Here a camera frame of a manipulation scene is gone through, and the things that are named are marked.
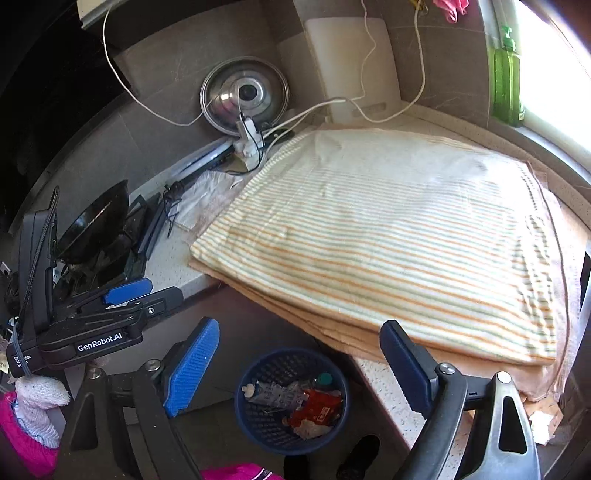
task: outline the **orange striped fabric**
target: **orange striped fabric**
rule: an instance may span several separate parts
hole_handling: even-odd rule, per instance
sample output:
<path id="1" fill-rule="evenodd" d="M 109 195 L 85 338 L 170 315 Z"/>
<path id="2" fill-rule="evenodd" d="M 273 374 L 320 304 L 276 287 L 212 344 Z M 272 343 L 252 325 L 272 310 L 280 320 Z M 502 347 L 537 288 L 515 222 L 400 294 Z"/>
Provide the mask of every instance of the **orange striped fabric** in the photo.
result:
<path id="1" fill-rule="evenodd" d="M 191 253 L 342 325 L 337 347 L 394 318 L 425 345 L 550 364 L 551 243 L 535 179 L 515 160 L 440 137 L 324 130 L 283 146 Z"/>

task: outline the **window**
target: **window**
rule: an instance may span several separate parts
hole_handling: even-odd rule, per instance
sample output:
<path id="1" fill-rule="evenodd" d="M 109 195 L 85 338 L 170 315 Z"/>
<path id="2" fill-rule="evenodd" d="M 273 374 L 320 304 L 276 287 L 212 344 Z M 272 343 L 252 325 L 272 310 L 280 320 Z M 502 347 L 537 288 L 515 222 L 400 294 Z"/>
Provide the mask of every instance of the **window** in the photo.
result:
<path id="1" fill-rule="evenodd" d="M 513 29 L 520 61 L 524 126 L 560 147 L 591 171 L 589 54 L 547 17 L 519 0 L 495 1 L 499 26 Z"/>

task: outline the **green bottle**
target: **green bottle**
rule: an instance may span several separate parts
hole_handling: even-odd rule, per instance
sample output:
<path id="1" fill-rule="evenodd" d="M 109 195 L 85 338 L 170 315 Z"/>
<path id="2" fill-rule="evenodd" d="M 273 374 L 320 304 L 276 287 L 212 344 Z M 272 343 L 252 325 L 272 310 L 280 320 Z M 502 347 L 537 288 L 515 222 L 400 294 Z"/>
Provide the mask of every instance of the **green bottle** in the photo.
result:
<path id="1" fill-rule="evenodd" d="M 495 99 L 492 114 L 516 127 L 523 120 L 524 108 L 519 101 L 519 55 L 511 38 L 511 28 L 503 26 L 502 48 L 495 50 Z"/>

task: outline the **stainless steel lid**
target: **stainless steel lid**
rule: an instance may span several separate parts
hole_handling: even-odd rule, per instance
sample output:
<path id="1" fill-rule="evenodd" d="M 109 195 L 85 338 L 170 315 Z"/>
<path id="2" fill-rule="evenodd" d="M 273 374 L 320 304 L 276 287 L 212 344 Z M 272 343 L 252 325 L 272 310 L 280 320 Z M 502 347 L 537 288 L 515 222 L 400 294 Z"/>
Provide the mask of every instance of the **stainless steel lid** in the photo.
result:
<path id="1" fill-rule="evenodd" d="M 256 57 L 239 57 L 209 72 L 199 101 L 209 123 L 220 132 L 239 137 L 236 122 L 240 111 L 258 127 L 271 127 L 285 112 L 289 97 L 287 80 L 277 67 Z"/>

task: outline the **bottle cap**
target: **bottle cap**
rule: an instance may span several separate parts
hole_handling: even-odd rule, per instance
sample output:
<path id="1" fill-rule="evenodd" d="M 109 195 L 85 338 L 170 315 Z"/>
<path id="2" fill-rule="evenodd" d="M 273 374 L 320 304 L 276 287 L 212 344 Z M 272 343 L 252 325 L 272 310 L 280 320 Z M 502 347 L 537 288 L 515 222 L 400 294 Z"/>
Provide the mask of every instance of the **bottle cap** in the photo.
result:
<path id="1" fill-rule="evenodd" d="M 255 394 L 255 386 L 251 383 L 242 387 L 241 390 L 244 392 L 244 398 L 251 398 Z"/>
<path id="2" fill-rule="evenodd" d="M 330 385 L 332 383 L 332 375 L 328 372 L 321 373 L 316 379 L 317 385 Z"/>
<path id="3" fill-rule="evenodd" d="M 515 51 L 515 41 L 511 38 L 511 27 L 503 25 L 503 31 L 505 32 L 503 35 L 503 47 L 507 50 Z"/>

